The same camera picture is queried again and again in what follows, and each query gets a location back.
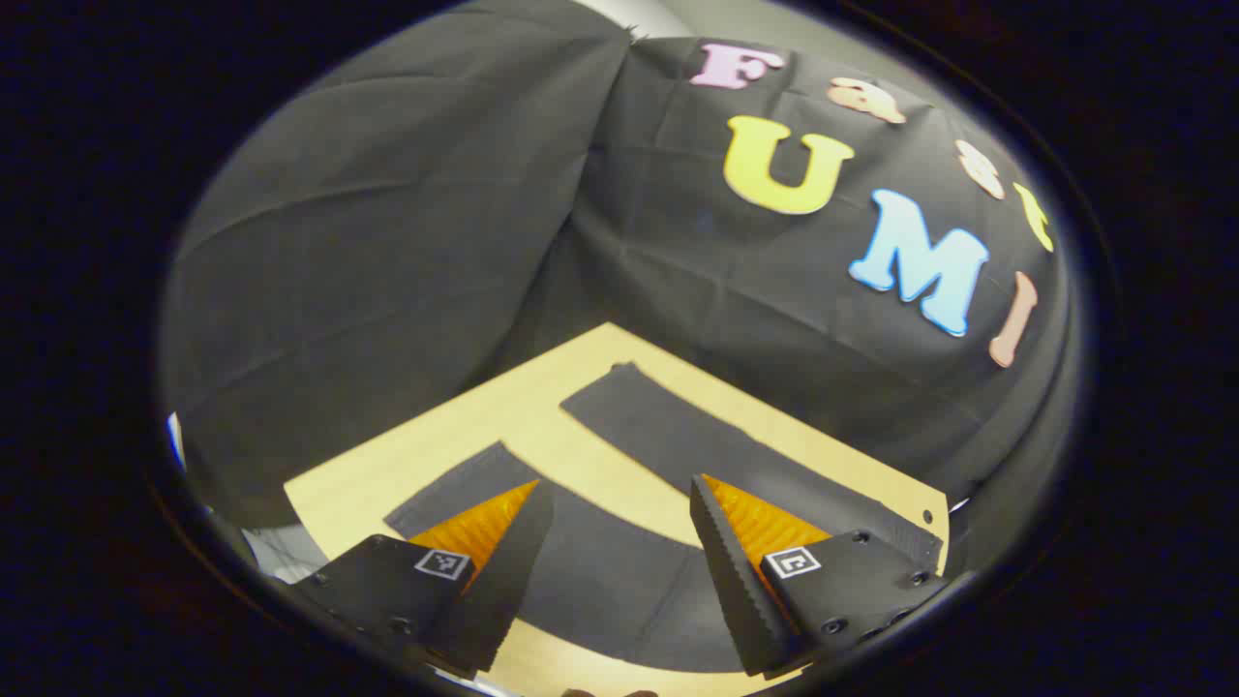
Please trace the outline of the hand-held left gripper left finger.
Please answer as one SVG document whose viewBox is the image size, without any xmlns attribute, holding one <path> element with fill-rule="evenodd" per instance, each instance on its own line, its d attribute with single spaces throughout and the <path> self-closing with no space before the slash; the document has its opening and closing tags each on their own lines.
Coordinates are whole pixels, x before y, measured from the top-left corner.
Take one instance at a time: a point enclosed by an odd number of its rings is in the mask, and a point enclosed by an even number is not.
<svg viewBox="0 0 1239 697">
<path fill-rule="evenodd" d="M 524 482 L 411 541 L 370 535 L 291 591 L 393 660 L 472 680 L 496 662 L 554 513 L 553 490 Z"/>
</svg>

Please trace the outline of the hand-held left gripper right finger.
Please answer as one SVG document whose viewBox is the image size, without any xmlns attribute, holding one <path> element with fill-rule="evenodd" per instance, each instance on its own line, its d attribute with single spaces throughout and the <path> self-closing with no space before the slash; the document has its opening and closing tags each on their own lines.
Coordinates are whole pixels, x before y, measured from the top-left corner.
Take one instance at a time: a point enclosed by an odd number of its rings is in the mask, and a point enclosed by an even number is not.
<svg viewBox="0 0 1239 697">
<path fill-rule="evenodd" d="M 690 515 L 748 675 L 829 664 L 890 631 L 947 579 L 867 529 L 828 534 L 716 477 L 693 477 Z"/>
</svg>

